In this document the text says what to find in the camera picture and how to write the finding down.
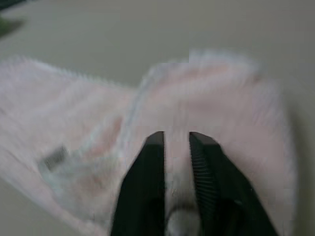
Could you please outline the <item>dark green object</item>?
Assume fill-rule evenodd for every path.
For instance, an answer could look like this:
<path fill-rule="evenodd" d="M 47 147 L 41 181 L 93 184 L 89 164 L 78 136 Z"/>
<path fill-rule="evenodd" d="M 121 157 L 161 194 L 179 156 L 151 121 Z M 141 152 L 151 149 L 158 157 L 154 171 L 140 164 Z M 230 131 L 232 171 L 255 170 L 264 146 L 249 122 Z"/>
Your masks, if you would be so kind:
<path fill-rule="evenodd" d="M 0 16 L 0 38 L 14 32 L 23 25 L 22 20 L 11 20 Z"/>

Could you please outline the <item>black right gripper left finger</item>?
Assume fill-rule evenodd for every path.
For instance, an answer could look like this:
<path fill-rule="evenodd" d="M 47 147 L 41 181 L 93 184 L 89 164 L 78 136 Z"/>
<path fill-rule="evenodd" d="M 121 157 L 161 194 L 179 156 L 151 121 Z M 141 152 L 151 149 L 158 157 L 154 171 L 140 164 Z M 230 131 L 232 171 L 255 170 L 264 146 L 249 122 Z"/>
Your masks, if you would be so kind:
<path fill-rule="evenodd" d="M 125 174 L 110 236 L 164 236 L 164 133 L 151 134 Z"/>

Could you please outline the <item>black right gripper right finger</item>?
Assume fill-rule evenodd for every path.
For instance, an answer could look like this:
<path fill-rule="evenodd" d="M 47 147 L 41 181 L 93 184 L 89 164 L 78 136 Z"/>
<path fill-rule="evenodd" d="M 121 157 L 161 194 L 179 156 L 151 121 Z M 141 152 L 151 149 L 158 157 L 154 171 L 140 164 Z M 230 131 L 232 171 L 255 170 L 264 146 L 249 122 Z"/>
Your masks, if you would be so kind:
<path fill-rule="evenodd" d="M 189 133 L 202 236 L 279 236 L 257 194 L 220 145 Z"/>

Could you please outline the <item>pink towel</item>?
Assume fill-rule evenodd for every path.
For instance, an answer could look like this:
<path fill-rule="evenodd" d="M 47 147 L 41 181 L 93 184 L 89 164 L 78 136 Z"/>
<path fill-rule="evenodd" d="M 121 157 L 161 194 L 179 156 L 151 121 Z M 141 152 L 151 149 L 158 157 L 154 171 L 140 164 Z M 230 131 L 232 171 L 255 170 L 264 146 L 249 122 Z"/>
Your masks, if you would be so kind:
<path fill-rule="evenodd" d="M 293 236 L 296 150 L 274 81 L 244 57 L 158 64 L 138 88 L 18 57 L 0 63 L 0 177 L 86 236 L 109 236 L 118 185 L 146 135 L 166 132 L 166 212 L 196 206 L 188 132 L 249 178 L 278 236 Z"/>

